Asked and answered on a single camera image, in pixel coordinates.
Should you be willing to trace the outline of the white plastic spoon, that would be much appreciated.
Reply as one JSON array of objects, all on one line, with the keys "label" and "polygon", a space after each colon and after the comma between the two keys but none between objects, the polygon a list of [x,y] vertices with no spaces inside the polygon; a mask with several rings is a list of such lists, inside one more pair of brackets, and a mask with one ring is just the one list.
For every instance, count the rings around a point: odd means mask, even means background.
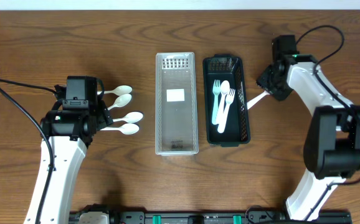
[{"label": "white plastic spoon", "polygon": [[122,118],[114,118],[112,119],[113,122],[119,122],[119,121],[124,121],[126,123],[137,123],[139,121],[141,121],[143,119],[143,113],[138,112],[138,111],[133,111],[128,113],[127,115],[125,115]]},{"label": "white plastic spoon", "polygon": [[119,131],[122,134],[130,135],[135,134],[140,130],[140,127],[137,124],[126,123],[120,127],[105,127],[102,131]]},{"label": "white plastic spoon", "polygon": [[108,90],[108,91],[104,91],[104,94],[115,94],[117,96],[121,96],[124,94],[130,94],[132,92],[132,87],[128,86],[128,85],[120,85],[118,87],[116,87],[114,90]]},{"label": "white plastic spoon", "polygon": [[108,110],[124,107],[131,101],[131,99],[132,95],[129,93],[121,95],[115,100],[114,104],[108,107]]},{"label": "white plastic spoon", "polygon": [[221,117],[224,112],[224,103],[225,103],[225,97],[230,91],[230,83],[227,80],[224,80],[220,85],[220,103],[217,110],[217,116],[216,116],[216,124],[219,124],[221,121]]}]

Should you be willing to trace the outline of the white plastic fork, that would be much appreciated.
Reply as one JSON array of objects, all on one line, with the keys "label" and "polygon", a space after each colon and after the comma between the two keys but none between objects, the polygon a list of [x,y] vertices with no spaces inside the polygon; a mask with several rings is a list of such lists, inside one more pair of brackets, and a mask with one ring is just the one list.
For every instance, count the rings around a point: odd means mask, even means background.
[{"label": "white plastic fork", "polygon": [[269,92],[264,91],[263,93],[259,94],[258,96],[256,96],[255,98],[249,100],[247,102],[247,109],[251,109],[256,103],[258,103],[262,98],[264,98],[265,96],[269,95]]},{"label": "white plastic fork", "polygon": [[225,98],[225,108],[224,108],[224,112],[223,112],[223,114],[221,116],[219,126],[217,128],[218,133],[222,134],[225,131],[225,126],[226,126],[226,122],[227,122],[229,108],[230,108],[231,104],[234,101],[234,96],[235,96],[235,90],[233,88],[231,88],[229,93],[226,95],[226,98]]}]

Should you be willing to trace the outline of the black plastic basket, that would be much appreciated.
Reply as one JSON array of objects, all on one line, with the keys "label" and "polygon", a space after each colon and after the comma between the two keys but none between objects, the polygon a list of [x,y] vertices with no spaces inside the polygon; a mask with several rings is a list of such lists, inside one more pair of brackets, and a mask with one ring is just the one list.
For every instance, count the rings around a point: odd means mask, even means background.
[{"label": "black plastic basket", "polygon": [[[244,68],[240,57],[231,54],[215,54],[203,60],[204,101],[206,114],[207,142],[222,147],[237,147],[247,144],[250,137],[247,97],[245,91]],[[219,95],[213,93],[214,86],[228,81],[235,90],[230,105],[226,127],[223,133],[217,131],[218,125],[212,123],[214,105],[220,103]]]}]

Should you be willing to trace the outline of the pale green plastic fork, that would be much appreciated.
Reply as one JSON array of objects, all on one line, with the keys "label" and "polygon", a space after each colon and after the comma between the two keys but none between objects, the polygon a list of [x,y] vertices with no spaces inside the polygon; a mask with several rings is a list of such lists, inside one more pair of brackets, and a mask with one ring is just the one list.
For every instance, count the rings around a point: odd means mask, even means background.
[{"label": "pale green plastic fork", "polygon": [[214,94],[214,104],[212,108],[212,119],[211,122],[213,125],[216,125],[216,117],[217,117],[217,110],[218,110],[218,97],[220,94],[220,80],[214,80],[212,92]]}]

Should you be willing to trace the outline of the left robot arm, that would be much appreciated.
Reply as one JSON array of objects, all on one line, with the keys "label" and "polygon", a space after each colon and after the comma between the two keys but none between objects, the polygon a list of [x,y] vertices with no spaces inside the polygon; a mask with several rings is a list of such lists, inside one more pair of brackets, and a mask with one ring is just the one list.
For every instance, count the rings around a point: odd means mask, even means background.
[{"label": "left robot arm", "polygon": [[57,85],[52,109],[40,121],[40,167],[25,223],[68,223],[77,174],[93,136],[112,124],[95,77],[69,76]]}]

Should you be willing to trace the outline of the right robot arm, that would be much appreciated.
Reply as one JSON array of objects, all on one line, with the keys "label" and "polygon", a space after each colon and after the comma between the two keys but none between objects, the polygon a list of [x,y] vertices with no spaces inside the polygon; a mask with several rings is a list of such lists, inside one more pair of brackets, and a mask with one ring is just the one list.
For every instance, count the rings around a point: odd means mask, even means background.
[{"label": "right robot arm", "polygon": [[360,106],[335,89],[312,55],[274,56],[257,85],[278,101],[295,92],[311,113],[306,170],[285,205],[291,220],[316,220],[337,187],[358,183],[350,178],[360,170]]}]

